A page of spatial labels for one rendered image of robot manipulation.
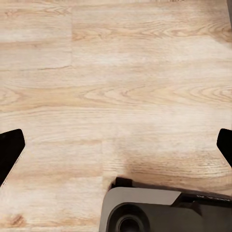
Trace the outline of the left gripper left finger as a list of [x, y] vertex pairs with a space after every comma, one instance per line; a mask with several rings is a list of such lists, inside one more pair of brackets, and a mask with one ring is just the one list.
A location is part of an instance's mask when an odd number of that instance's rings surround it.
[[21, 129], [0, 134], [0, 187], [25, 147]]

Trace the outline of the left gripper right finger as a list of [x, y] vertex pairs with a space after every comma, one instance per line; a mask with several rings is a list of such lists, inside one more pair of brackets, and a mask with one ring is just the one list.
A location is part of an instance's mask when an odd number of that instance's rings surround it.
[[217, 146], [232, 167], [232, 130], [220, 129]]

